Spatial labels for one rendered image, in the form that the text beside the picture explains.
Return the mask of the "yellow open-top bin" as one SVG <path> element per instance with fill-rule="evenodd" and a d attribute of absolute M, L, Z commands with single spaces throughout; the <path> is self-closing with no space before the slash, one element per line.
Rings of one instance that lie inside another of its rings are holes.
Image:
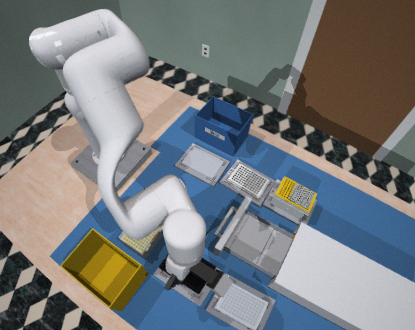
<path fill-rule="evenodd" d="M 149 275 L 140 263 L 94 229 L 61 267 L 106 306 L 120 312 Z"/>

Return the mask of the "blue open-top bin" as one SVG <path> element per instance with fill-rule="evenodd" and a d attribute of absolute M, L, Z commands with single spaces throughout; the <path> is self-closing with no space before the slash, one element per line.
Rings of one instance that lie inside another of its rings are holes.
<path fill-rule="evenodd" d="M 234 156 L 248 136 L 252 118 L 252 113 L 213 96 L 195 115 L 194 137 Z"/>

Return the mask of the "blue bench mat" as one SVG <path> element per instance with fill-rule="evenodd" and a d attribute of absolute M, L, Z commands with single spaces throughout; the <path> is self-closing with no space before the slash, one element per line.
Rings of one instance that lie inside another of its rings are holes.
<path fill-rule="evenodd" d="M 263 330 L 345 329 L 267 287 L 272 277 L 226 250 L 220 256 L 213 253 L 220 239 L 214 233 L 230 208 L 239 209 L 245 199 L 220 184 L 237 159 L 275 181 L 287 177 L 317 193 L 308 226 L 415 283 L 414 218 L 250 134 L 231 156 L 194 137 L 195 114 L 199 111 L 189 106 L 150 146 L 160 153 L 120 199 L 124 202 L 166 175 L 180 178 L 206 223 L 202 258 L 276 300 Z M 192 143 L 230 161 L 214 187 L 175 167 Z M 153 275 L 168 254 L 164 236 L 144 259 L 120 241 L 122 229 L 102 198 L 50 257 L 61 267 L 92 229 L 134 258 L 149 274 L 122 312 L 110 308 L 135 329 L 238 330 L 206 311 L 215 295 L 212 290 L 201 307 L 172 288 L 166 290 L 165 283 Z"/>

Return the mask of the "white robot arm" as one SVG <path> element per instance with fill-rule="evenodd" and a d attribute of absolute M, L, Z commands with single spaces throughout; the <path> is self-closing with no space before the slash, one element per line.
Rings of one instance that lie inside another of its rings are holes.
<path fill-rule="evenodd" d="M 101 197 L 122 231 L 139 240 L 163 225 L 171 260 L 185 267 L 197 263 L 189 270 L 224 298 L 233 281 L 200 261 L 206 223 L 180 178 L 166 175 L 124 202 L 116 191 L 118 164 L 144 127 L 125 87 L 150 68 L 139 38 L 112 11 L 99 9 L 35 29 L 29 46 L 43 66 L 55 69 L 67 92 L 65 105 L 93 149 Z"/>

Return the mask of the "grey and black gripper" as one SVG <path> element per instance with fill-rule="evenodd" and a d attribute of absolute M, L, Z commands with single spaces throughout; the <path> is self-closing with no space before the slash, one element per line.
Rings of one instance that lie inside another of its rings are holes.
<path fill-rule="evenodd" d="M 194 265 L 196 265 L 196 264 L 194 264 Z M 192 266 L 194 266 L 194 265 L 192 265 Z M 171 276 L 170 276 L 169 280 L 167 281 L 164 288 L 169 291 L 171 288 L 174 288 L 176 286 L 176 284 L 177 285 L 179 285 L 179 284 L 183 285 L 183 280 L 186 278 L 186 276 L 190 272 L 189 269 L 192 266 L 185 267 L 185 266 L 177 265 L 176 263 L 174 263 L 171 260 L 170 256 L 168 255 L 167 260 L 166 260 L 166 271 L 169 274 L 171 274 Z"/>

